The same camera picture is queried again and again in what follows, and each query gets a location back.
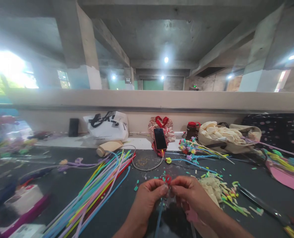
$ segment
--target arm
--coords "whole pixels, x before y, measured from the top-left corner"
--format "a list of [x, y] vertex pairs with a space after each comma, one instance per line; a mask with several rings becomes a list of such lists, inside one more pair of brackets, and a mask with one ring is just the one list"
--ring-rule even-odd
[[152, 179], [142, 183], [126, 221], [113, 238], [143, 238], [155, 203], [168, 192], [164, 181]]
[[219, 237], [253, 238], [212, 201], [196, 178], [179, 176], [171, 182], [171, 186], [177, 205], [182, 205], [185, 210], [189, 210], [188, 206], [191, 206], [198, 217]]

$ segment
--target concrete ceiling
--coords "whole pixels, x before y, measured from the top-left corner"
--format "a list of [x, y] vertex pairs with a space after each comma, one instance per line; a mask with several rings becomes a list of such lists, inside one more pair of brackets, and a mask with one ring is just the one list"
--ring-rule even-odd
[[130, 59], [197, 61], [238, 24], [187, 20], [103, 19]]
[[[258, 11], [271, 1], [149, 0], [141, 4], [142, 1], [131, 0], [79, 0], [79, 4], [90, 18], [103, 20], [130, 61], [163, 61], [168, 56], [171, 61], [194, 65], [253, 10]], [[51, 0], [0, 1], [0, 27], [64, 61]], [[221, 54], [211, 62], [212, 67], [245, 64], [251, 43]], [[98, 58], [108, 60], [102, 61], [106, 68], [122, 67], [97, 40], [96, 48]]]

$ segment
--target scissors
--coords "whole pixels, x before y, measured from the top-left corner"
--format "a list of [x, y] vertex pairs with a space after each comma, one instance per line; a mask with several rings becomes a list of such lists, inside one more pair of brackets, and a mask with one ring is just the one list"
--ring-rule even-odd
[[286, 216], [284, 214], [280, 214], [277, 210], [272, 208], [271, 206], [267, 205], [263, 200], [256, 197], [254, 194], [252, 194], [250, 191], [242, 187], [238, 184], [238, 189], [242, 194], [244, 194], [246, 197], [248, 197], [250, 200], [255, 202], [257, 205], [262, 207], [265, 211], [267, 211], [270, 215], [277, 218], [278, 221], [283, 226], [283, 229], [285, 232], [289, 235], [289, 237], [294, 238], [294, 230], [290, 227], [291, 224], [294, 225], [294, 218], [290, 216]]

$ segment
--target red bag handle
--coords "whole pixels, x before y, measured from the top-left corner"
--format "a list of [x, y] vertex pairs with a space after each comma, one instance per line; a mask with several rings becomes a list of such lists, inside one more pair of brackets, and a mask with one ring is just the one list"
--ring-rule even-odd
[[158, 126], [160, 128], [163, 128], [169, 121], [169, 118], [168, 117], [165, 117], [163, 120], [161, 119], [161, 117], [159, 116], [156, 116], [156, 119], [155, 119], [156, 123], [158, 124]]

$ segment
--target metal rail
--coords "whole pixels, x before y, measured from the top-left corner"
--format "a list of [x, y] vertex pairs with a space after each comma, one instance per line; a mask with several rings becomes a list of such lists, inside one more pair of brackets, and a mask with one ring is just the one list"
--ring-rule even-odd
[[263, 109], [214, 109], [181, 107], [125, 107], [125, 106], [78, 106], [78, 105], [27, 105], [0, 103], [0, 109], [18, 109], [31, 111], [130, 111], [130, 112], [184, 112], [184, 113], [222, 113], [222, 114], [271, 114], [294, 113], [294, 110]]

